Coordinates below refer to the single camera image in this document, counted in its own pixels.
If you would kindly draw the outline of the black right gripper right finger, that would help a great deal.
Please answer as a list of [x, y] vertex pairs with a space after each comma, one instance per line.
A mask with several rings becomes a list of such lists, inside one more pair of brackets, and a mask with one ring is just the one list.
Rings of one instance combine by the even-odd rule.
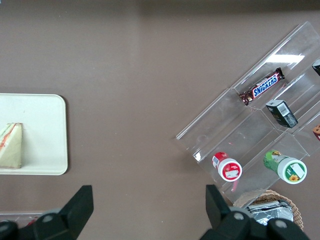
[[265, 227], [259, 225], [248, 214], [230, 210], [215, 185], [205, 188], [205, 209], [211, 228], [202, 240], [264, 240]]

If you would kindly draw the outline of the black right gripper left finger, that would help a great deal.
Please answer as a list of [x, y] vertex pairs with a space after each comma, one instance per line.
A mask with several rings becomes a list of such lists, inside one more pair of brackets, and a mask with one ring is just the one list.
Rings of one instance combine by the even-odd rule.
[[83, 185], [59, 212], [23, 228], [25, 240], [76, 240], [94, 211], [93, 188]]

